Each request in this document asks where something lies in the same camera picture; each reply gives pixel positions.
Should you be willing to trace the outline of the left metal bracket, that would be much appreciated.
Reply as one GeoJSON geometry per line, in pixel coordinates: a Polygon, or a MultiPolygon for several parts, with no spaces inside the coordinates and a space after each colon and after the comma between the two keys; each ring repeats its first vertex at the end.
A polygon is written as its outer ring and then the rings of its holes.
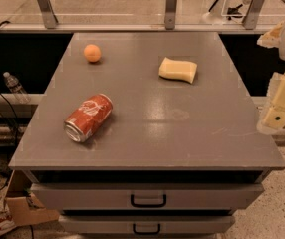
{"type": "Polygon", "coordinates": [[[55,16],[54,10],[50,0],[37,0],[38,6],[41,11],[44,26],[47,29],[55,29],[58,20],[55,16]]]}

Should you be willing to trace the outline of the grey drawer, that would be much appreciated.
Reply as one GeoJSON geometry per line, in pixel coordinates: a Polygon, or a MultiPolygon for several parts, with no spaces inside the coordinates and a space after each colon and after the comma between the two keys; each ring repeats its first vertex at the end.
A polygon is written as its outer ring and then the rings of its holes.
{"type": "Polygon", "coordinates": [[[94,235],[165,236],[227,231],[233,216],[60,216],[69,232],[94,235]]]}
{"type": "Polygon", "coordinates": [[[32,192],[49,209],[237,210],[264,191],[261,184],[35,183],[32,192]]]}

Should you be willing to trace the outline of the upper grey drawer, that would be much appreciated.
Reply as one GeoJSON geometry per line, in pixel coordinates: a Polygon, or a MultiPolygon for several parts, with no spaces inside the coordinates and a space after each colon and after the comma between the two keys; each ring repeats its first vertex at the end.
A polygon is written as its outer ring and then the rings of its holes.
{"type": "Polygon", "coordinates": [[[35,183],[32,192],[49,209],[237,210],[264,191],[261,184],[35,183]]]}

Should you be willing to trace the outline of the cardboard box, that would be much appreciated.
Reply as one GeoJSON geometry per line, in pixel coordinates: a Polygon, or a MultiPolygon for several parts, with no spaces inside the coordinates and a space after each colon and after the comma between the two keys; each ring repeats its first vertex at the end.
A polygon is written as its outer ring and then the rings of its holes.
{"type": "Polygon", "coordinates": [[[30,191],[32,183],[21,171],[13,171],[7,187],[5,203],[16,226],[38,225],[56,221],[59,213],[47,209],[30,191]]]}

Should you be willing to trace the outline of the lower grey drawer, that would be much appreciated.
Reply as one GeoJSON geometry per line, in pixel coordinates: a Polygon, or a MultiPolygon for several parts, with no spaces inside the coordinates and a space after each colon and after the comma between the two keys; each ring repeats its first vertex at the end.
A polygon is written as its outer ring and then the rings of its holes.
{"type": "Polygon", "coordinates": [[[227,231],[233,216],[60,216],[69,232],[94,235],[165,236],[227,231]]]}

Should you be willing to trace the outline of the right metal bracket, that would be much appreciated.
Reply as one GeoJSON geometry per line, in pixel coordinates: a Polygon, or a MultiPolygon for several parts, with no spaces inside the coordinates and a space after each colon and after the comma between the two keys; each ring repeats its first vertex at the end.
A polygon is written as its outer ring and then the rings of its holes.
{"type": "Polygon", "coordinates": [[[242,21],[246,30],[254,30],[257,26],[259,15],[265,0],[251,0],[247,13],[242,21]]]}

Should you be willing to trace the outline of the metal bracket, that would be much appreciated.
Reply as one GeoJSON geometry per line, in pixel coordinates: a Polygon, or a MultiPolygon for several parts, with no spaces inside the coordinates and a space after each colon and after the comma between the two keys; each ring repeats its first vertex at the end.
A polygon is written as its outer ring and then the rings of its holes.
{"type": "Polygon", "coordinates": [[[55,29],[58,20],[55,16],[54,10],[50,0],[37,0],[38,6],[41,11],[44,26],[47,29],[55,29]]]}
{"type": "Polygon", "coordinates": [[[165,0],[164,26],[166,30],[175,28],[177,0],[165,0]]]}
{"type": "Polygon", "coordinates": [[[251,0],[247,13],[242,21],[246,30],[254,30],[257,26],[259,15],[265,0],[251,0]]]}

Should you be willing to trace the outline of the yellow sponge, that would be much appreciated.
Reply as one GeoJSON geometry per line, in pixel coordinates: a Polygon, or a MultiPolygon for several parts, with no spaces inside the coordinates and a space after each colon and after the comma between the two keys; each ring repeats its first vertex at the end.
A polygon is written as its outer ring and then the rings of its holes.
{"type": "Polygon", "coordinates": [[[178,61],[164,58],[160,64],[158,74],[166,79],[193,83],[197,71],[197,64],[190,61],[178,61]]]}

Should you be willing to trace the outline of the middle metal bracket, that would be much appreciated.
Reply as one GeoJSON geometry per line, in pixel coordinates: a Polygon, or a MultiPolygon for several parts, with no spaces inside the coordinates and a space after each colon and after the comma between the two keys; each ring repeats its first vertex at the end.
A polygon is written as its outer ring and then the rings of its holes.
{"type": "Polygon", "coordinates": [[[164,26],[166,30],[175,28],[177,0],[165,0],[164,26]]]}

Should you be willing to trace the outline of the grey drawer cabinet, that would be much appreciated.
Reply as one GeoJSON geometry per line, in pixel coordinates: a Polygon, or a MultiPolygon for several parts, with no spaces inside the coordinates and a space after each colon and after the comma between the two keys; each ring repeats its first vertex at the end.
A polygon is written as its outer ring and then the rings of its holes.
{"type": "MultiPolygon", "coordinates": [[[[261,184],[285,163],[213,32],[77,34],[11,160],[35,183],[261,184]],[[84,56],[101,50],[98,62],[84,56]],[[164,58],[197,64],[192,84],[158,74],[164,58]],[[113,109],[85,142],[65,119],[87,98],[113,109]]],[[[237,210],[57,210],[60,216],[233,216],[237,210]]],[[[79,234],[84,239],[193,239],[79,234]]]]}

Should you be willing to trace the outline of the orange fruit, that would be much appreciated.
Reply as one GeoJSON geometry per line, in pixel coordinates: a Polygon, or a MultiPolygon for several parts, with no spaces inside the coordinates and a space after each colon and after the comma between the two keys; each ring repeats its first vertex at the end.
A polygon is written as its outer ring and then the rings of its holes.
{"type": "Polygon", "coordinates": [[[96,45],[87,45],[84,49],[84,56],[86,60],[90,63],[98,62],[101,58],[101,50],[96,45]]]}

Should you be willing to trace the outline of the clear plastic water bottle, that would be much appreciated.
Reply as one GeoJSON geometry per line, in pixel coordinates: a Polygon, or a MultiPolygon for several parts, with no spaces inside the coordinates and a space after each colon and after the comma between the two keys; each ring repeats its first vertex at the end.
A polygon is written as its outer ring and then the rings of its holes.
{"type": "Polygon", "coordinates": [[[30,97],[21,82],[9,72],[3,73],[4,83],[20,104],[28,104],[30,97]]]}

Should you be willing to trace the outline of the red coke can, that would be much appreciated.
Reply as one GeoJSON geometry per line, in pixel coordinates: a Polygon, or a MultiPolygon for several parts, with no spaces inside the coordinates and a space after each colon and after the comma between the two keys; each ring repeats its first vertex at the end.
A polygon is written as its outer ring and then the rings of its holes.
{"type": "Polygon", "coordinates": [[[87,98],[65,119],[67,136],[72,141],[85,142],[95,134],[112,109],[112,101],[104,94],[87,98]]]}

